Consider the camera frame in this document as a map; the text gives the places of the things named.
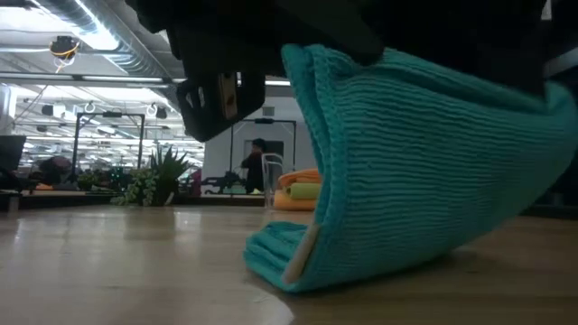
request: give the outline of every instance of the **teal microfiber towel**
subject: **teal microfiber towel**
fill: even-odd
[[[247,266],[304,292],[419,265],[516,216],[578,142],[572,95],[545,99],[386,49],[371,66],[321,45],[283,47],[322,189],[309,226],[272,222]]]

